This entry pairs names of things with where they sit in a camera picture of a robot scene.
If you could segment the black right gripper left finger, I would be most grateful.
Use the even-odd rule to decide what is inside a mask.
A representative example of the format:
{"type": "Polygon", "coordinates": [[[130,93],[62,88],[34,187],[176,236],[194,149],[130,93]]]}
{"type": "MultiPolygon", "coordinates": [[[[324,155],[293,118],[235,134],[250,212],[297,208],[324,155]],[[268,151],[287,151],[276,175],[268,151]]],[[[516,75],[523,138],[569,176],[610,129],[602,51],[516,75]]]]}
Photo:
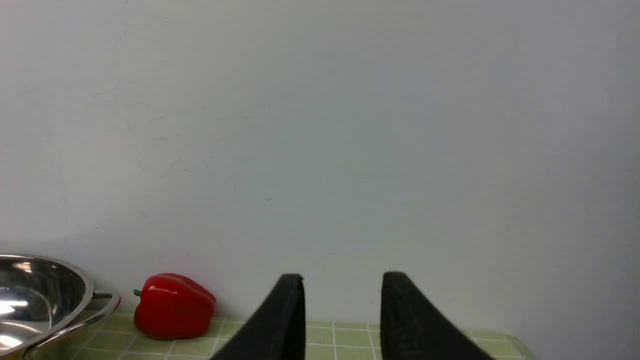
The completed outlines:
{"type": "Polygon", "coordinates": [[[304,360],[306,293],[298,274],[279,277],[263,303],[213,360],[304,360]]]}

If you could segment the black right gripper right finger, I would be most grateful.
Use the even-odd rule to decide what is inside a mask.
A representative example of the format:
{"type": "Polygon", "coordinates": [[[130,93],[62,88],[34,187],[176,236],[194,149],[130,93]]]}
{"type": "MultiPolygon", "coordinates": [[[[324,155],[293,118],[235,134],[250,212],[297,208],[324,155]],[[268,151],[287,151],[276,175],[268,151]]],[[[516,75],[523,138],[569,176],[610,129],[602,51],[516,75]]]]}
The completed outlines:
{"type": "Polygon", "coordinates": [[[490,360],[400,271],[382,276],[380,344],[384,360],[490,360]]]}

